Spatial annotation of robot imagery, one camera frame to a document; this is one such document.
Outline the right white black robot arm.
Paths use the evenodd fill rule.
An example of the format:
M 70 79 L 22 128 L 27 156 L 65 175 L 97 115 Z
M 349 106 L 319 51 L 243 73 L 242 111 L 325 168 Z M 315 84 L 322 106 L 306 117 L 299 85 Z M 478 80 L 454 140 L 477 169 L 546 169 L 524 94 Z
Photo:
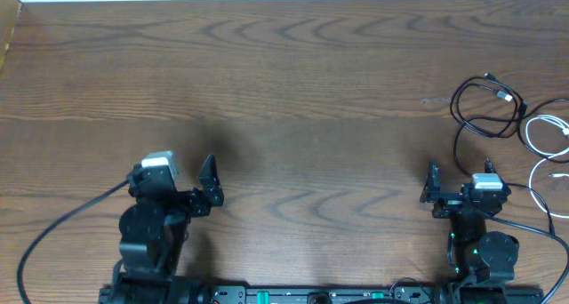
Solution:
M 439 167 L 431 162 L 420 201 L 433 205 L 432 216 L 448 219 L 447 259 L 457 279 L 438 286 L 434 303 L 506 303 L 506 283 L 515 277 L 519 242 L 485 221 L 501 212 L 511 190 L 490 166 L 471 176 L 458 193 L 445 193 Z

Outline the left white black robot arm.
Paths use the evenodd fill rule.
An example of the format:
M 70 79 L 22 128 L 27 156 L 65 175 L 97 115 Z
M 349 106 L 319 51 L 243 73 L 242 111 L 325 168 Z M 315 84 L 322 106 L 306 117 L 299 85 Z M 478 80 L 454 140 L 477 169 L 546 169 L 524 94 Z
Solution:
M 198 174 L 201 188 L 179 191 L 173 152 L 151 153 L 127 175 L 135 204 L 120 218 L 121 260 L 100 303 L 196 303 L 212 300 L 204 283 L 177 276 L 191 220 L 224 204 L 217 161 L 209 155 Z

